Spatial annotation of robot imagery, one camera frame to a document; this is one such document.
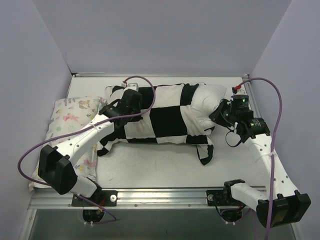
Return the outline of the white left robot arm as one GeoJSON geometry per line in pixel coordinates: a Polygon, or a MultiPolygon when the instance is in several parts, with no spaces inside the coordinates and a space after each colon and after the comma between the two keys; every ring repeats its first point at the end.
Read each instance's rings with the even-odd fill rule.
{"type": "Polygon", "coordinates": [[[99,113],[78,134],[58,145],[44,146],[40,151],[38,176],[60,195],[79,194],[90,206],[101,201],[98,184],[75,172],[78,160],[102,138],[113,134],[128,122],[138,121],[143,96],[128,89],[122,98],[105,105],[99,113]]]}

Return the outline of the black white checkered pillowcase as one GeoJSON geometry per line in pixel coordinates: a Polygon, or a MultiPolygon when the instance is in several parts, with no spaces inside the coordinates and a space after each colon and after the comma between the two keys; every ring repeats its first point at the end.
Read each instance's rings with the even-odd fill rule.
{"type": "Polygon", "coordinates": [[[129,122],[100,140],[97,155],[105,156],[118,142],[143,144],[189,144],[196,147],[200,163],[205,166],[213,158],[214,144],[210,134],[215,126],[203,129],[191,111],[195,90],[201,83],[142,87],[142,107],[154,102],[152,109],[138,122],[129,122]]]}

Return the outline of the white pillow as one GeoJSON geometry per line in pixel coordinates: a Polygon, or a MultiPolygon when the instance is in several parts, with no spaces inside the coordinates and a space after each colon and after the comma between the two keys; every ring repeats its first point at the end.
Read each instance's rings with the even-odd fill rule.
{"type": "Polygon", "coordinates": [[[215,123],[209,118],[209,115],[218,108],[226,91],[227,88],[220,84],[201,83],[196,88],[190,108],[195,119],[204,130],[215,126],[215,123]]]}

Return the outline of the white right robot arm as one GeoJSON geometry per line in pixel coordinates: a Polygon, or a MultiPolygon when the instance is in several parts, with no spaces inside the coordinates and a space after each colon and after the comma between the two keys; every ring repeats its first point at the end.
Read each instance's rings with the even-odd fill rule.
{"type": "Polygon", "coordinates": [[[219,126],[239,135],[240,142],[251,152],[266,193],[262,193],[244,180],[226,181],[222,200],[232,205],[241,202],[253,209],[263,227],[277,227],[299,222],[311,205],[308,194],[300,193],[290,180],[277,153],[272,148],[274,139],[263,118],[254,117],[249,107],[249,96],[237,94],[230,100],[222,99],[210,119],[219,126]]]}

